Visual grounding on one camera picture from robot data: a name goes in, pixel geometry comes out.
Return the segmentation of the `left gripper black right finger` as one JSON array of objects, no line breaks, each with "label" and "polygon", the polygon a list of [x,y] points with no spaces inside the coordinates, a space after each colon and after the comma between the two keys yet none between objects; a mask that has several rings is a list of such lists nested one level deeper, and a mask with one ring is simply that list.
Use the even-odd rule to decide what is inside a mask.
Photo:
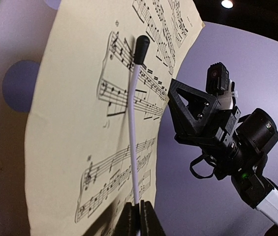
[{"label": "left gripper black right finger", "polygon": [[142,236],[166,236],[150,201],[140,202],[140,234]]}]

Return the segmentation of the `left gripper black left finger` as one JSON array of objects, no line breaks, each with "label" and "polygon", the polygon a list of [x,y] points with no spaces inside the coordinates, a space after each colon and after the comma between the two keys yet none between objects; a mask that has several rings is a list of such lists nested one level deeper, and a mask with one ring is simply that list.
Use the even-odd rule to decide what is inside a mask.
[{"label": "left gripper black left finger", "polygon": [[131,202],[125,203],[120,217],[113,230],[112,236],[135,236],[136,235],[136,205]]}]

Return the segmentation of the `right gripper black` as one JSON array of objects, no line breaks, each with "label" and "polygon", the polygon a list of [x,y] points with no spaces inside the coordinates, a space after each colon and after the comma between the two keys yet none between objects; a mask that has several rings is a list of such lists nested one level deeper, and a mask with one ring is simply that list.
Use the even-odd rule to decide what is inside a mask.
[{"label": "right gripper black", "polygon": [[[236,97],[221,101],[221,109],[216,109],[215,96],[173,79],[168,106],[176,133],[174,139],[179,144],[197,145],[206,152],[225,152],[233,141],[241,112]],[[196,123],[206,123],[199,137]]]}]

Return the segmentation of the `white perforated music stand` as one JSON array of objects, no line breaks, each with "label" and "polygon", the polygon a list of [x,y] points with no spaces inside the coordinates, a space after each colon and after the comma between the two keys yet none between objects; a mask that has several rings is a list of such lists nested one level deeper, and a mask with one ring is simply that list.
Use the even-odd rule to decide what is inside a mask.
[{"label": "white perforated music stand", "polygon": [[25,136],[60,2],[0,0],[0,236],[31,236]]}]

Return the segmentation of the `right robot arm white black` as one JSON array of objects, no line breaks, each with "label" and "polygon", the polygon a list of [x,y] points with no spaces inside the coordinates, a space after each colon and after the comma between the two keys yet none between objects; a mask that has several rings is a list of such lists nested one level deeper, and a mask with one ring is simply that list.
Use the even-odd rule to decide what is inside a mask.
[{"label": "right robot arm white black", "polygon": [[172,80],[168,106],[175,140],[201,148],[189,169],[201,176],[194,166],[205,161],[218,180],[231,177],[241,199],[260,211],[278,227],[278,186],[263,175],[268,153],[278,141],[273,119],[262,109],[242,116],[230,103],[225,108],[216,94],[209,94]]}]

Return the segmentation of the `yellow sheet music page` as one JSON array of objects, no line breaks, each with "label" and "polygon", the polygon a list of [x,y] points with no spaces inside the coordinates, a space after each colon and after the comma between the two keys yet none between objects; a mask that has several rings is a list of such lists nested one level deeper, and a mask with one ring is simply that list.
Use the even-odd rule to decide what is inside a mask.
[{"label": "yellow sheet music page", "polygon": [[170,82],[204,27],[191,0],[63,0],[25,136],[33,236],[109,236],[133,201],[127,117],[137,37],[150,45],[134,97],[138,189],[155,202]]}]

